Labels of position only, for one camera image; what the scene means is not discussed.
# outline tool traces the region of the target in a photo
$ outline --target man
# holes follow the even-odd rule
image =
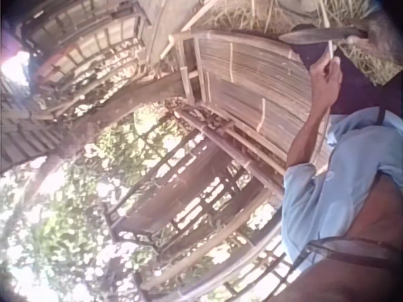
[[[335,236],[402,250],[402,73],[375,87],[340,50],[331,60],[322,44],[292,48],[310,70],[312,107],[287,157],[287,254],[295,261],[310,241]],[[334,149],[327,171],[316,175],[310,159],[329,109],[327,137]],[[301,276],[273,301],[387,301],[398,281],[384,268],[314,253],[299,269]]]

